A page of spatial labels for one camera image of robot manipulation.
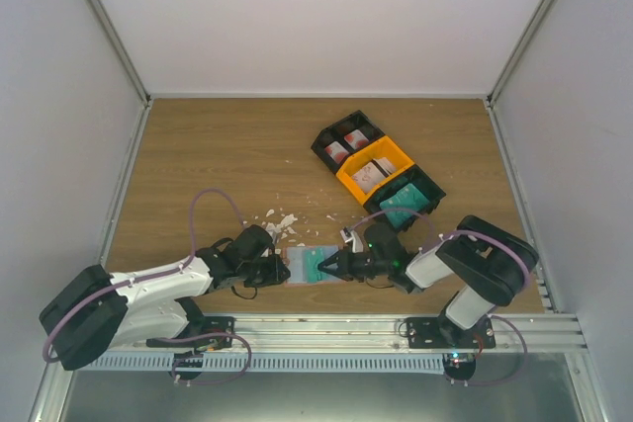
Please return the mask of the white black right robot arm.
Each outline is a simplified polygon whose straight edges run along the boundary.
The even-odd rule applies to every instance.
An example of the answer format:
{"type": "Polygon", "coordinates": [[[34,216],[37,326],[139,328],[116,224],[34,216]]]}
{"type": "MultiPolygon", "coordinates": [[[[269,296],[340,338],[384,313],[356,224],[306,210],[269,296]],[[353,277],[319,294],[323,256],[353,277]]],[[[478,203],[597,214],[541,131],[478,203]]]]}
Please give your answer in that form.
{"type": "Polygon", "coordinates": [[[402,292],[422,293],[456,276],[464,283],[438,316],[407,324],[409,345],[468,348],[483,344],[488,314],[509,306],[529,284],[539,254],[526,241],[477,217],[464,217],[457,228],[428,249],[409,252],[386,223],[364,232],[366,248],[355,232],[342,231],[345,246],[317,268],[342,281],[365,282],[385,276],[402,292]]]}

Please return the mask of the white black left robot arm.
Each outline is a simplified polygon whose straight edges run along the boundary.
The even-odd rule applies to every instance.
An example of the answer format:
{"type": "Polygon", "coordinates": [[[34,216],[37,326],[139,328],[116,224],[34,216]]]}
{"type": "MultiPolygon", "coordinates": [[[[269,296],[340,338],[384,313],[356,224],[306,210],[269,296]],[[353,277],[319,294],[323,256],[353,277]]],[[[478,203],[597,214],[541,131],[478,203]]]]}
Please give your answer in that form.
{"type": "Polygon", "coordinates": [[[172,264],[128,273],[89,266],[41,311],[43,358],[75,371],[139,342],[204,346],[205,317],[195,297],[236,285],[257,291],[290,276],[273,237],[258,225],[172,264]]]}

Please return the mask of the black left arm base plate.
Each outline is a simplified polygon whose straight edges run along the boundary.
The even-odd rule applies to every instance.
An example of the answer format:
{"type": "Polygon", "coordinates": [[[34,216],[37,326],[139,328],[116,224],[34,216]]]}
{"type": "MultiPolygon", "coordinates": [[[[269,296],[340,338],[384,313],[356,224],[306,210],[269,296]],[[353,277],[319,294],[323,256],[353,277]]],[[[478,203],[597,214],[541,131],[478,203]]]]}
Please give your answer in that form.
{"type": "Polygon", "coordinates": [[[171,339],[148,339],[149,348],[192,348],[206,351],[228,348],[232,339],[226,336],[206,337],[209,333],[232,333],[235,318],[232,316],[205,316],[201,323],[188,324],[185,329],[171,339]]]}

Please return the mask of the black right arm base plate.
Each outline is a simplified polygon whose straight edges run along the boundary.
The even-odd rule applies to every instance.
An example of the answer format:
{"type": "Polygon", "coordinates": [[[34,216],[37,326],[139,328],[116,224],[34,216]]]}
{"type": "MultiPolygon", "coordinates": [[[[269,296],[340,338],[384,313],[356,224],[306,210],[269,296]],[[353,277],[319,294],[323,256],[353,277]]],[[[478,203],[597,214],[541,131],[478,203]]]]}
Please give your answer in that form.
{"type": "Polygon", "coordinates": [[[492,321],[483,317],[473,328],[457,328],[451,336],[440,327],[437,316],[411,316],[396,325],[396,332],[410,349],[493,349],[496,344],[492,321]]]}

